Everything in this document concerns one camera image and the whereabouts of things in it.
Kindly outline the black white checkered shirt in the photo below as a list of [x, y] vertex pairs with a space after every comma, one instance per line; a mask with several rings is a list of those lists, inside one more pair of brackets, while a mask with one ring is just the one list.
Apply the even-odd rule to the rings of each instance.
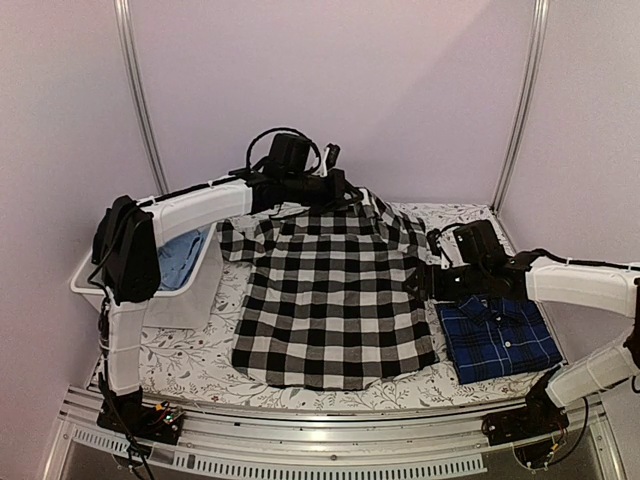
[[322, 214], [227, 219], [222, 256], [251, 267], [231, 363], [274, 388], [360, 391], [438, 360], [426, 306], [424, 221], [377, 198]]

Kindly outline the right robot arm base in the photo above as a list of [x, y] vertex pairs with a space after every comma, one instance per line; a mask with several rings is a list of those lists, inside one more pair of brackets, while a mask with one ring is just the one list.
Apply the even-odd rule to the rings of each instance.
[[547, 439], [514, 450], [516, 460], [522, 466], [537, 470], [552, 463], [565, 439], [568, 426], [569, 420], [564, 408], [557, 407], [550, 400], [544, 386], [536, 386], [526, 395], [524, 406], [484, 416], [481, 432], [491, 446], [559, 433], [558, 440]]

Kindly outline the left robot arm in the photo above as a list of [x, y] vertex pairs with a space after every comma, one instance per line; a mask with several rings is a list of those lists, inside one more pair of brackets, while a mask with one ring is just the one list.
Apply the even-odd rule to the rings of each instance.
[[108, 208], [94, 236], [93, 277], [104, 293], [99, 377], [105, 397], [117, 397], [108, 410], [128, 434], [148, 426], [148, 412], [128, 395], [141, 390], [138, 353], [143, 309], [161, 282], [157, 250], [168, 241], [222, 220], [257, 214], [283, 203], [314, 213], [339, 210], [362, 200], [336, 162], [335, 144], [319, 149], [291, 127], [267, 130], [268, 154], [226, 176], [146, 200], [124, 195]]

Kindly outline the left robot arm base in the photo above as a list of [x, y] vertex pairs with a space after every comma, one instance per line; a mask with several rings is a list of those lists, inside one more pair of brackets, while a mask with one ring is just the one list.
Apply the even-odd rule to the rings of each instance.
[[108, 391], [97, 419], [103, 429], [168, 445], [178, 444], [183, 422], [181, 407], [172, 407], [168, 402], [144, 405], [141, 389], [123, 396]]

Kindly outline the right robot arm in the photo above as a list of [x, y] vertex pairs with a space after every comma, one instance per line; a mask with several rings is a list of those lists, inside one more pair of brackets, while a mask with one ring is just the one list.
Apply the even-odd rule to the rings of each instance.
[[639, 265], [562, 258], [537, 248], [508, 254], [488, 220], [453, 225], [457, 265], [419, 266], [405, 282], [420, 300], [456, 301], [476, 294], [532, 301], [552, 315], [586, 314], [619, 318], [627, 327], [585, 349], [583, 357], [541, 380], [517, 415], [517, 427], [537, 436], [552, 424], [556, 410], [609, 390], [639, 374]]

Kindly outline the folded blue plaid shirt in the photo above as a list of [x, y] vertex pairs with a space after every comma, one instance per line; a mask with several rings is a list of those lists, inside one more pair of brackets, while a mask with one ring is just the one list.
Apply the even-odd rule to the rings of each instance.
[[462, 385], [546, 371], [563, 362], [538, 306], [470, 296], [435, 310]]

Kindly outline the white plastic bin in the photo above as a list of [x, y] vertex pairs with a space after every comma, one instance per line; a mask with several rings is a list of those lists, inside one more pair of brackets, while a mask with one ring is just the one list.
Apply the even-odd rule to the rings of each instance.
[[107, 311], [109, 329], [122, 334], [144, 327], [197, 329], [208, 320], [222, 275], [220, 246], [214, 227], [206, 234], [199, 258], [186, 285], [160, 291], [158, 249], [148, 239], [126, 238], [99, 267], [88, 257], [71, 280], [71, 290], [92, 306]]

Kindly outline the light blue shirt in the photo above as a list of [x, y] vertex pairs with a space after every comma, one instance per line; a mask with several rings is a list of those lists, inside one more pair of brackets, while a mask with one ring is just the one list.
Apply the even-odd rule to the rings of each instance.
[[206, 240], [201, 230], [184, 233], [158, 249], [160, 291], [176, 291], [188, 282]]

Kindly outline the floral patterned table cloth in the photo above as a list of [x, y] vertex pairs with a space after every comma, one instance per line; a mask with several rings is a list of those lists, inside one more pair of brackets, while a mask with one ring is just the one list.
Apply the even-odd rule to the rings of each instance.
[[536, 304], [419, 302], [414, 257], [381, 215], [235, 219], [222, 284], [196, 331], [143, 328], [109, 380], [193, 402], [316, 411], [521, 398], [562, 355]]

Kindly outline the right aluminium corner post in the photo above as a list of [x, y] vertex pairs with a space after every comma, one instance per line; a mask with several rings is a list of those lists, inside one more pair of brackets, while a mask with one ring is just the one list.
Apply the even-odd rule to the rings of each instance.
[[531, 34], [525, 57], [524, 74], [516, 105], [515, 117], [507, 143], [505, 158], [491, 202], [491, 210], [496, 216], [500, 215], [505, 205], [524, 139], [544, 51], [550, 4], [551, 2], [549, 0], [536, 0], [534, 2]]

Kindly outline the aluminium corner post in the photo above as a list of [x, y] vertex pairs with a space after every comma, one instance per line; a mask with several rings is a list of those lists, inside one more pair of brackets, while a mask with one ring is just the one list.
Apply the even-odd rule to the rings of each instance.
[[491, 202], [491, 210], [496, 216], [500, 215], [505, 205], [524, 139], [544, 51], [550, 4], [551, 2], [549, 0], [536, 0], [534, 2], [531, 34], [525, 57], [524, 74], [516, 105], [515, 117], [507, 143], [505, 158]]
[[143, 147], [156, 190], [160, 194], [167, 194], [170, 188], [160, 158], [148, 102], [144, 91], [142, 71], [136, 49], [130, 2], [127, 0], [115, 0], [113, 4], [125, 73], [131, 92], [133, 108], [138, 122]]

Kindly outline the left aluminium corner post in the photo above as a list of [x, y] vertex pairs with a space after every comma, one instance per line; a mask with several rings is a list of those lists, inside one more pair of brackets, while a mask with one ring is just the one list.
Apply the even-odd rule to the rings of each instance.
[[160, 194], [167, 194], [170, 188], [160, 158], [148, 102], [144, 91], [142, 71], [136, 49], [130, 2], [127, 0], [115, 0], [113, 4], [125, 73], [131, 92], [133, 108], [138, 122], [143, 147], [156, 190]]

